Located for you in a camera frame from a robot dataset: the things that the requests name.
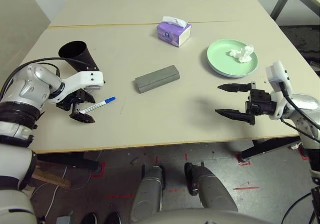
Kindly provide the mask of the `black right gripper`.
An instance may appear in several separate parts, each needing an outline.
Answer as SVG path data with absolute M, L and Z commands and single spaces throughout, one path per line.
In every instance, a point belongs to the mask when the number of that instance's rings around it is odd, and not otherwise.
M 272 101 L 271 95 L 264 90 L 252 89 L 252 84 L 229 83 L 218 86 L 218 89 L 227 92 L 248 92 L 248 101 L 245 102 L 245 112 L 233 109 L 216 109 L 215 112 L 232 120 L 255 124 L 254 115 L 272 115 L 275 113 L 277 103 Z

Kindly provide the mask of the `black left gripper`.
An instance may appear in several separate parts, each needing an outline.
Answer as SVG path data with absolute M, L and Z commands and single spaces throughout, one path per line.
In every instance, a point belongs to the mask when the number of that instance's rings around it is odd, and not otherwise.
M 69 115 L 70 118 L 82 123 L 94 123 L 95 120 L 92 116 L 83 114 L 79 110 L 79 104 L 84 102 L 95 103 L 95 99 L 87 91 L 79 89 L 58 102 L 56 107 L 62 110 L 70 110 L 72 107 L 72 112 Z

